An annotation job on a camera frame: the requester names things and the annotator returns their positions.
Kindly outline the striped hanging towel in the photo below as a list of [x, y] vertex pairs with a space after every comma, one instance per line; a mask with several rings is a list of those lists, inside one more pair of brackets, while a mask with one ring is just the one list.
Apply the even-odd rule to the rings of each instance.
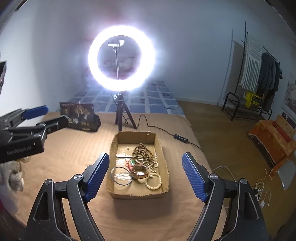
[[243, 72], [240, 86], [256, 92], [262, 62], [263, 46], [252, 35], [246, 34]]

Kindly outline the yellow box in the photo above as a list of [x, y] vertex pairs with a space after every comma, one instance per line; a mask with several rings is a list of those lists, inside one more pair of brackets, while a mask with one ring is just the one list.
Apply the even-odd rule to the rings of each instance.
[[249, 109], [258, 109], [261, 102], [261, 97], [257, 96], [255, 93], [246, 91], [245, 92], [245, 107]]

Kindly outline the brown cardboard box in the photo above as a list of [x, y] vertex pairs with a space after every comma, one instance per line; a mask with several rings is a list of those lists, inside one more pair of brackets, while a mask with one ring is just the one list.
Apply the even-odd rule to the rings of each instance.
[[[109, 150], [107, 189], [114, 199], [152, 199], [163, 197], [169, 191], [169, 170], [161, 142], [156, 133], [125, 131], [115, 135]], [[111, 179], [114, 167], [125, 167], [125, 160], [144, 165], [147, 178], [135, 180], [128, 186], [115, 184]]]

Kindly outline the blue patterned bed sheet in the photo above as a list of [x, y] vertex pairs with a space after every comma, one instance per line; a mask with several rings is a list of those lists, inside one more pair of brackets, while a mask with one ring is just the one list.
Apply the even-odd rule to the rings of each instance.
[[[115, 92], [92, 81], [70, 99], [74, 103], [92, 103], [96, 112], [115, 112]], [[184, 115], [164, 81], [149, 80], [140, 88], [123, 94], [131, 113], [164, 113]]]

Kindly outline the black clothes rack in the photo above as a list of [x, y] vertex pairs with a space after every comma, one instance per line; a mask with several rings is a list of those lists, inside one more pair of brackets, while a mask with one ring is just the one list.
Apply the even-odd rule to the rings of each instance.
[[280, 63], [252, 35], [244, 31], [243, 55], [234, 92], [226, 94], [222, 111], [233, 121], [271, 117], [273, 98], [282, 78]]

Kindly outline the dark metal bangle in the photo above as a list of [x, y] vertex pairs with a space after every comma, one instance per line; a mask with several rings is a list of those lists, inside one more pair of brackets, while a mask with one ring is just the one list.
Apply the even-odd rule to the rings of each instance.
[[132, 183], [132, 176], [129, 170], [125, 167], [114, 167], [112, 168], [110, 174], [112, 181], [117, 185], [128, 186]]

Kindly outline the red cord jade pendant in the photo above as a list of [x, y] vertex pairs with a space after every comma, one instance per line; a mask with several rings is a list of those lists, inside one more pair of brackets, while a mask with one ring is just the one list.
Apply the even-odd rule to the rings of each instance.
[[126, 159], [125, 160], [125, 166], [126, 168], [128, 168], [129, 170], [131, 170], [133, 168], [133, 166], [135, 165], [134, 161], [132, 159]]

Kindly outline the dark hanging clothes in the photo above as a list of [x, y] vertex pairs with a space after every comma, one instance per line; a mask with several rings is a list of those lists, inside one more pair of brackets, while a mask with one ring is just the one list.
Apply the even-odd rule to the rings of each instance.
[[282, 78], [280, 65], [268, 53], [262, 54], [261, 69], [256, 94], [261, 97], [260, 106], [269, 112]]

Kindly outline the black snack bag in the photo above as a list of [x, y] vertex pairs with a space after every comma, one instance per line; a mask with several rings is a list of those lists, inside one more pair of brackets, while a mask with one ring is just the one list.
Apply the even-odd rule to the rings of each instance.
[[91, 103], [60, 102], [60, 114], [68, 117], [68, 128], [97, 132], [101, 126], [100, 118]]

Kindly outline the brown leather wristwatch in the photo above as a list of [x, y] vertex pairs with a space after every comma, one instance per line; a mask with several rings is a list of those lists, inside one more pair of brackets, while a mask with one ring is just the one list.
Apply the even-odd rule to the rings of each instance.
[[130, 175], [135, 180], [147, 178], [149, 171], [144, 165], [134, 165], [130, 170]]

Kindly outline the phone holder clamp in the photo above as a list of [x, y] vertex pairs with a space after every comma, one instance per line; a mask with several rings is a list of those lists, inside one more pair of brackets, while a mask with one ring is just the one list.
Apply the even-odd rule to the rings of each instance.
[[107, 44], [109, 47], [112, 47], [113, 51], [118, 51], [125, 44], [125, 40], [119, 40], [117, 42], [108, 41]]

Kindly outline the orange covered box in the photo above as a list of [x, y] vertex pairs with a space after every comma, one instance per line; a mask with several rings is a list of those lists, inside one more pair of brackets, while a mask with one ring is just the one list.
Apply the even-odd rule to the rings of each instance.
[[256, 138], [264, 147], [273, 164], [269, 172], [270, 177], [273, 177], [295, 152], [295, 126], [282, 115], [278, 115], [276, 120], [259, 120], [247, 136]]

